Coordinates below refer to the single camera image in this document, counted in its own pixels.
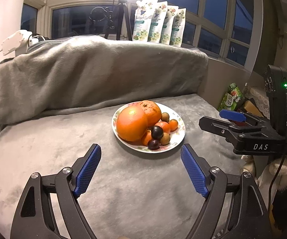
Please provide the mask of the right white gloved hand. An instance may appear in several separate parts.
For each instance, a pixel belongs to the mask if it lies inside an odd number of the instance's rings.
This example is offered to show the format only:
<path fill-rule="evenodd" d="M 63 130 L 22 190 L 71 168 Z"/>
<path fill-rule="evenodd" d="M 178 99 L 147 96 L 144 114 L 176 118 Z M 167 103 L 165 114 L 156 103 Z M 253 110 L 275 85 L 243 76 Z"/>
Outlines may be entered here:
<path fill-rule="evenodd" d="M 254 176 L 254 179 L 264 199 L 264 203 L 266 207 L 268 207 L 269 187 L 272 182 L 272 179 L 274 178 L 274 175 L 278 170 L 279 164 L 281 163 L 282 159 L 281 158 L 276 159 L 272 161 L 270 164 L 268 164 L 264 168 L 262 174 L 259 177 L 255 176 L 256 166 L 254 163 L 254 157 L 250 155 L 242 155 L 241 159 L 246 162 L 246 164 L 242 167 L 241 171 L 248 171 Z M 274 181 L 274 184 L 272 185 L 271 202 L 273 202 L 277 191 L 283 192 L 286 189 L 287 189 L 287 157 L 285 157 L 281 170 L 279 171 L 279 174 L 276 180 Z"/>

